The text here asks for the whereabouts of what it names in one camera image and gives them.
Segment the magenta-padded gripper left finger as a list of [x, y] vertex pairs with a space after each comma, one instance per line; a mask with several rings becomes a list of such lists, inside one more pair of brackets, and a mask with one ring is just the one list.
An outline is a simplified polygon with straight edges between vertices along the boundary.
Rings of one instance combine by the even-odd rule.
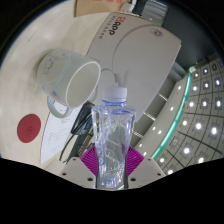
[[80, 157], [72, 157], [59, 176], [78, 186], [95, 189], [98, 175], [98, 161], [94, 148]]

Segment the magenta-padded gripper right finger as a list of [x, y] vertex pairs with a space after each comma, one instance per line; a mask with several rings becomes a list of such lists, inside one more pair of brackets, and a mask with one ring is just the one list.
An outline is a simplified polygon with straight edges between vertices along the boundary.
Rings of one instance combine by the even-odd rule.
[[145, 157], [134, 148], [129, 148], [125, 167], [126, 189], [140, 188], [163, 177], [164, 172], [153, 158]]

